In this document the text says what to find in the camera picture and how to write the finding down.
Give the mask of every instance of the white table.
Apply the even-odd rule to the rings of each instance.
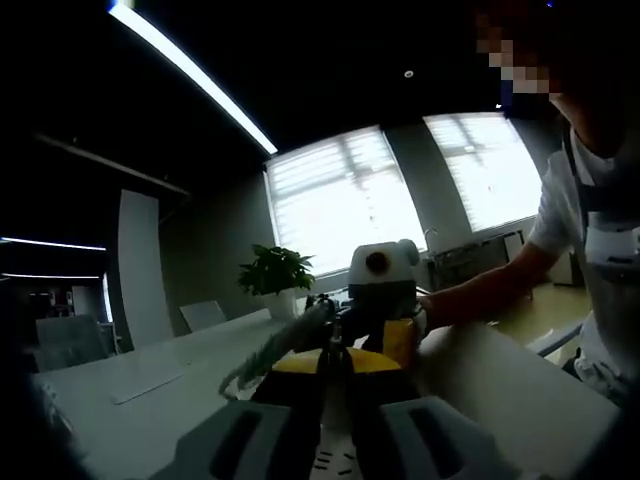
[[[145,478],[173,457],[176,441],[225,404],[222,377],[282,324],[266,311],[126,355],[40,375],[99,478]],[[436,393],[496,437],[504,455],[528,469],[565,477],[584,458],[617,408],[554,365],[483,325],[442,329],[421,346],[415,372]],[[181,376],[114,405],[122,385]]]

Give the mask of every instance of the ceiling light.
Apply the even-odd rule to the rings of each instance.
[[[269,154],[273,155],[278,149],[269,141],[264,133],[253,123],[247,115],[240,110],[229,96],[211,80],[193,60],[187,57],[182,50],[176,47],[171,40],[165,37],[157,28],[138,15],[122,2],[117,2],[109,13],[140,35],[154,46],[167,59],[173,62],[191,80],[198,84],[218,105],[220,105],[256,142],[262,145]]]
[[[59,278],[63,280],[100,280],[98,276],[65,276],[65,275],[21,275],[18,273],[0,273],[9,278]]]
[[[80,250],[106,251],[104,247],[90,247],[87,245],[69,245],[67,243],[40,242],[38,240],[25,240],[24,238],[0,237],[0,241],[13,243],[28,243],[29,245],[44,245],[45,247],[79,248]]]

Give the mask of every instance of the window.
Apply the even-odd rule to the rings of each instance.
[[[379,128],[315,143],[267,163],[278,245],[313,255],[314,275],[349,267],[359,245],[410,238],[427,245]]]
[[[425,118],[473,232],[535,216],[540,176],[509,120],[500,113]]]

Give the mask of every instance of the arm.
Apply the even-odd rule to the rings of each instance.
[[[475,320],[508,307],[531,290],[556,263],[559,255],[527,242],[504,267],[478,275],[462,285],[422,297],[430,328]]]

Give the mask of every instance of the black ceiling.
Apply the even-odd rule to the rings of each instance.
[[[193,190],[268,158],[104,4],[84,3],[56,3],[55,16],[38,16],[23,85],[29,129]],[[473,18],[461,2],[433,10],[395,3],[267,7],[136,4],[281,152],[362,126],[492,109],[500,101],[499,81],[475,53]],[[405,78],[406,70],[414,76]]]

